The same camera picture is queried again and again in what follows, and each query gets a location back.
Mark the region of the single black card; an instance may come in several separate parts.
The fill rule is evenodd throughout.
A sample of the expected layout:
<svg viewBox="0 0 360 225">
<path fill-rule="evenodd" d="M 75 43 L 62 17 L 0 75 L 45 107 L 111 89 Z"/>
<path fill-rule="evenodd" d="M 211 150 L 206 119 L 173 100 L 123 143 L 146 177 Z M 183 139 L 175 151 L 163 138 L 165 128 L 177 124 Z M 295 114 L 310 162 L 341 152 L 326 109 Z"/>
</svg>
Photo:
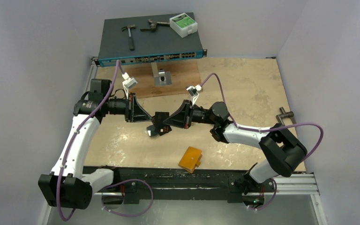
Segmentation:
<svg viewBox="0 0 360 225">
<path fill-rule="evenodd" d="M 155 112 L 154 118 L 153 118 L 153 124 L 155 126 L 163 126 L 164 120 L 166 120 L 169 117 L 169 112 Z"/>
</svg>

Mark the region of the orange leather card holder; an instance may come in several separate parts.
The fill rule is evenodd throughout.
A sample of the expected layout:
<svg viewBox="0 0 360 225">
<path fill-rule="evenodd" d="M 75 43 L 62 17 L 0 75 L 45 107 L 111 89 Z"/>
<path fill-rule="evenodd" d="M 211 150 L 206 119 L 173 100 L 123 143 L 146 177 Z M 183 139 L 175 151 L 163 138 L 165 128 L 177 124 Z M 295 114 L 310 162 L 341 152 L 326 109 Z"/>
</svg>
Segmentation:
<svg viewBox="0 0 360 225">
<path fill-rule="evenodd" d="M 190 146 L 179 161 L 178 166 L 189 173 L 193 173 L 200 166 L 202 156 L 202 150 Z"/>
</svg>

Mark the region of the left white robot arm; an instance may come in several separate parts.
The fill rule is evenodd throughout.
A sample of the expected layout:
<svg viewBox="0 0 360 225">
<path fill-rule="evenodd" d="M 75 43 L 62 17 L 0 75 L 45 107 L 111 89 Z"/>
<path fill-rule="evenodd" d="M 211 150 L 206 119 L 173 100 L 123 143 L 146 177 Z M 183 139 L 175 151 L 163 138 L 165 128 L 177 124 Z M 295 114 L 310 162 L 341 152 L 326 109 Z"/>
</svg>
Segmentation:
<svg viewBox="0 0 360 225">
<path fill-rule="evenodd" d="M 106 97 L 112 92 L 111 85 L 111 80 L 92 79 L 90 90 L 75 104 L 72 128 L 59 160 L 38 180 L 49 206 L 83 210 L 101 189 L 114 192 L 120 188 L 121 179 L 112 169 L 100 168 L 83 175 L 93 136 L 108 114 L 124 115 L 126 122 L 150 121 L 152 117 L 138 104 L 134 93 L 125 99 Z"/>
</svg>

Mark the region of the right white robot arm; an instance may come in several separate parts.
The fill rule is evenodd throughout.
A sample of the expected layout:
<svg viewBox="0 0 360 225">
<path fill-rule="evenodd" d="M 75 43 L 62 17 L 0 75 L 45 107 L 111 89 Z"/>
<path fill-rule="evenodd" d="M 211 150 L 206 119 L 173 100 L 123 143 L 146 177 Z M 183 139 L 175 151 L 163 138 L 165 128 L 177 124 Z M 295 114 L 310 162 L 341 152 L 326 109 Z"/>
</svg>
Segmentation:
<svg viewBox="0 0 360 225">
<path fill-rule="evenodd" d="M 204 109 L 184 100 L 163 124 L 184 129 L 192 123 L 212 124 L 210 133 L 216 141 L 261 149 L 266 159 L 254 165 L 244 178 L 246 188 L 251 191 L 277 175 L 290 177 L 308 153 L 292 132 L 279 123 L 273 127 L 248 127 L 235 125 L 229 117 L 225 102 L 215 102 L 209 109 Z"/>
</svg>

